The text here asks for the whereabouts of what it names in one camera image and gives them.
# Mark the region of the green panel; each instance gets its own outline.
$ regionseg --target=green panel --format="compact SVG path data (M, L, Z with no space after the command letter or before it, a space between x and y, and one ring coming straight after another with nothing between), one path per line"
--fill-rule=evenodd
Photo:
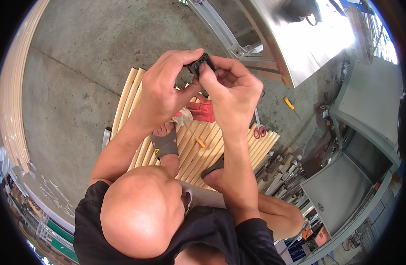
M65 255L66 257L69 257L70 259L76 261L79 263L78 261L78 257L76 256L75 252L70 250L68 247L64 246L62 243L60 243L59 241L57 241L56 238L52 238L51 239L51 245L57 249L58 251L60 251L61 253L63 253L63 255Z
M56 223L54 223L52 220L49 219L47 221L47 226L51 230L55 231L60 237L64 238L66 241L73 244L73 236L71 234L69 234L68 232L66 232L63 228L58 226Z

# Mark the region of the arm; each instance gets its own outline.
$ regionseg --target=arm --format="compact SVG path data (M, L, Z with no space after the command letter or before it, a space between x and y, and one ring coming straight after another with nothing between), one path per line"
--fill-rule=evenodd
M211 56L218 68L201 65L199 83L210 94L225 143L220 184L235 225L260 218L256 178L250 165L247 132L263 84L239 61Z
M152 133L152 127L144 127L139 121L138 109L134 109L125 125L103 149L90 175L90 185L101 180L111 185L122 176L131 164L138 145Z
M111 185L126 173L142 140L172 118L200 90L196 84L183 90L174 89L174 85L183 65L202 54L203 49L167 51L144 74L140 104L103 149L91 172L90 185L99 180Z

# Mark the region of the fingernail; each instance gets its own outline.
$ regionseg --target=fingernail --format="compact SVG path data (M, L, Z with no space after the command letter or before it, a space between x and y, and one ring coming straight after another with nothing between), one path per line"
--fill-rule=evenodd
M204 71L205 65L206 65L205 63L202 63L202 64L199 65L199 72Z

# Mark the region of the screwdriver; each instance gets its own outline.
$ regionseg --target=screwdriver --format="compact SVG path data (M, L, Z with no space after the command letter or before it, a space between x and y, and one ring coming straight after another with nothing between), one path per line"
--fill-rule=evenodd
M299 120L301 120L299 114L297 114L296 110L294 109L293 104L291 103L291 101L288 99L288 97L284 98L285 103L287 103L287 105L290 107L290 109L292 109L294 111L294 113L297 115L297 118L299 118Z
M188 128L187 125L185 125L185 127L187 127L187 129L193 134L193 136L195 137L195 139L196 139L197 143L200 145L200 147L201 147L201 148L204 148L205 145L204 145L204 143L200 140L200 138L197 137L197 135L195 135L194 132L193 132L192 130L190 130L190 128Z

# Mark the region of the sandal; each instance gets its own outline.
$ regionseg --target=sandal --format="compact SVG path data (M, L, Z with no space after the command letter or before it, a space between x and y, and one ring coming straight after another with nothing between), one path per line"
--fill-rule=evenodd
M176 139L175 126L170 133L163 137L150 135L150 138L151 141L154 143L153 150L158 159L160 156L168 155L170 153L179 155L177 143L174 142L174 140Z
M207 174L211 173L212 171L216 170L216 169L220 169L220 168L224 168L224 154L221 155L221 157L218 159L218 161L216 161L216 163L209 167L208 169L203 170L202 173L200 173L200 177L201 179L204 179L204 177L206 177Z

